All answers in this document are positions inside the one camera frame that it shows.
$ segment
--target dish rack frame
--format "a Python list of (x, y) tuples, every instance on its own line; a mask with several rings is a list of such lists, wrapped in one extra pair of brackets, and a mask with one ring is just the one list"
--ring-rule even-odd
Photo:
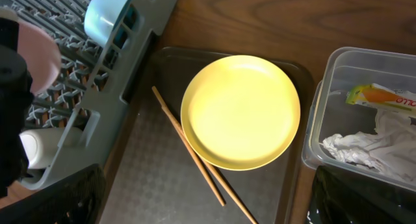
[[(123, 99), (125, 89), (139, 69), (138, 65), (150, 44), (152, 34), (160, 36), (163, 33), (176, 1), (131, 0), (130, 8), (136, 12), (136, 23), (134, 26), (126, 25), (124, 19), (127, 12), (122, 15), (122, 19), (114, 26), (107, 45), (98, 56), (86, 85), (80, 87), (71, 80), (60, 81), (61, 84), (81, 89), (82, 99), (71, 113), (67, 113), (70, 117), (51, 165), (43, 173), (32, 171), (34, 177), (23, 179), (21, 185), (30, 190), (39, 190), (92, 164), (104, 166), (129, 108), (129, 103)], [(127, 36), (121, 47), (114, 42), (120, 31)], [(109, 53), (116, 57), (112, 66), (106, 62)], [(96, 87), (96, 77), (100, 77), (100, 73), (107, 74), (102, 90)], [(41, 99), (35, 101), (38, 101), (37, 105), (48, 106)], [(85, 112), (88, 112), (88, 119), (83, 114)], [(82, 136), (77, 145), (68, 145), (66, 137), (80, 118), (86, 119)]]

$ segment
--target yellow plate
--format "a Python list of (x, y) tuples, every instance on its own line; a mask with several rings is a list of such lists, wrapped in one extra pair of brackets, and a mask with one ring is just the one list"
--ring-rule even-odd
[(229, 56), (203, 68), (182, 100), (183, 132), (192, 148), (224, 169), (254, 169), (291, 144), (299, 97), (288, 76), (254, 56)]

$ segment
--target light blue cup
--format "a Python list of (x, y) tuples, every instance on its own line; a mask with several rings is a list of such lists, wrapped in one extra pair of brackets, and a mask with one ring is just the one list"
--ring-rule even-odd
[(84, 19), (85, 33), (105, 47), (114, 26), (128, 9), (131, 0), (91, 0)]

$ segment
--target pink bowl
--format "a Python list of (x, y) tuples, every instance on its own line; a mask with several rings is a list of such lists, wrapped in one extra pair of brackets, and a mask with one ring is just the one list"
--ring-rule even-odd
[(18, 53), (25, 59), (33, 83), (34, 95), (47, 90), (60, 72), (60, 51), (55, 41), (42, 29), (19, 20)]

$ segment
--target dish rack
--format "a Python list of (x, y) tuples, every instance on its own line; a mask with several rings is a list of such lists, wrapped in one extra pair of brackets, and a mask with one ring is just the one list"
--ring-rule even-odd
[[(44, 171), (29, 170), (33, 178), (21, 181), (30, 190), (45, 188), (91, 164), (104, 165), (129, 107), (123, 99), (125, 89), (152, 34), (163, 33), (177, 0), (131, 0), (130, 10), (114, 26), (104, 48), (83, 29), (90, 1), (0, 0), (51, 35), (62, 54), (58, 79), (35, 97), (25, 127), (65, 127), (65, 131), (52, 164)], [(115, 40), (116, 35), (122, 39)], [(77, 145), (66, 143), (72, 127), (83, 130)]]

